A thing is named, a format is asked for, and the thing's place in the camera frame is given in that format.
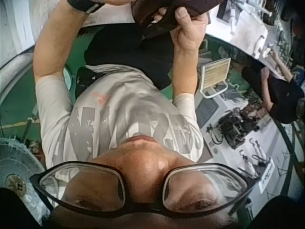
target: brown fabric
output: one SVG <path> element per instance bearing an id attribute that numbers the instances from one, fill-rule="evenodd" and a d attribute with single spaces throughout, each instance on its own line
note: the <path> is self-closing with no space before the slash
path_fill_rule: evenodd
<path id="1" fill-rule="evenodd" d="M 132 4 L 132 14 L 136 23 L 144 29 L 145 38 L 155 37 L 177 27 L 175 10 L 185 7 L 190 16 L 197 17 L 208 12 L 223 0 L 137 0 Z M 166 15 L 157 24 L 151 24 L 159 8 L 168 7 Z"/>

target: hand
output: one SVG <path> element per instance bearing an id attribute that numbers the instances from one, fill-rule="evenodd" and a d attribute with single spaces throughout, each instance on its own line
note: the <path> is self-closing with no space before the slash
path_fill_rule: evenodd
<path id="1" fill-rule="evenodd" d="M 269 68 L 268 68 L 268 67 L 264 67 L 264 68 L 261 70 L 261 75 L 262 75 L 262 82 L 268 81 L 269 76 L 270 76 L 270 70 L 269 70 Z"/>
<path id="2" fill-rule="evenodd" d="M 136 0 L 92 0 L 94 2 L 103 2 L 113 6 L 121 6 Z"/>
<path id="3" fill-rule="evenodd" d="M 270 56 L 272 57 L 272 59 L 274 59 L 274 61 L 278 61 L 280 58 L 278 57 L 278 53 L 274 50 L 274 49 L 272 49 L 271 51 L 270 51 Z"/>
<path id="4" fill-rule="evenodd" d="M 159 13 L 154 19 L 160 21 L 166 14 L 167 9 L 159 9 Z M 191 19 L 186 8 L 180 7 L 175 12 L 179 27 L 171 31 L 171 37 L 175 45 L 175 49 L 186 54 L 198 52 L 199 47 L 204 39 L 206 26 L 208 24 L 208 16 L 200 15 Z"/>

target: nose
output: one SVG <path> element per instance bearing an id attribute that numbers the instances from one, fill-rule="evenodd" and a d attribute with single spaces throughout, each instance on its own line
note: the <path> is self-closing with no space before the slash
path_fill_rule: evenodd
<path id="1" fill-rule="evenodd" d="M 152 203 L 162 189 L 168 169 L 166 158 L 149 150 L 133 150 L 120 160 L 131 198 L 136 203 Z"/>

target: gray t-shirt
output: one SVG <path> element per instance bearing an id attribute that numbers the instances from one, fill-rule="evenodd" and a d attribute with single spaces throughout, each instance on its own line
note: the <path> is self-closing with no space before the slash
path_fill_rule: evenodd
<path id="1" fill-rule="evenodd" d="M 74 106 L 63 79 L 45 76 L 36 84 L 47 168 L 90 161 L 135 135 L 154 137 L 192 161 L 200 158 L 203 137 L 192 94 L 171 103 L 140 70 L 112 64 L 91 68 L 106 75 Z"/>

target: person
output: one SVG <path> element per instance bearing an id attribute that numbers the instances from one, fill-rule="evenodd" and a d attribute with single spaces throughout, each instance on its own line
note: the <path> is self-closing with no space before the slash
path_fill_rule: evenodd
<path id="1" fill-rule="evenodd" d="M 242 77 L 251 85 L 254 91 L 263 99 L 264 107 L 270 115 L 283 124 L 289 124 L 297 119 L 305 122 L 305 96 L 289 69 L 279 58 L 277 52 L 271 51 L 271 57 L 279 66 L 285 80 L 278 79 L 265 67 L 257 74 L 249 66 L 235 65 L 242 72 Z"/>
<path id="2" fill-rule="evenodd" d="M 63 69 L 88 12 L 102 3 L 128 2 L 61 0 L 37 41 L 33 68 L 48 170 L 31 182 L 51 211 L 44 226 L 234 225 L 235 212 L 252 186 L 224 165 L 196 164 L 203 151 L 194 94 L 205 14 L 191 19 L 185 8 L 178 8 L 172 42 L 166 39 L 169 34 L 165 41 L 142 41 L 136 25 L 119 25 L 122 30 L 106 26 L 109 33 L 98 32 L 85 53 L 78 99 L 71 103 Z M 165 13 L 166 8 L 160 9 L 154 19 L 160 21 Z M 156 50 L 167 53 L 158 57 Z M 160 92 L 168 84 L 171 55 L 173 103 Z"/>

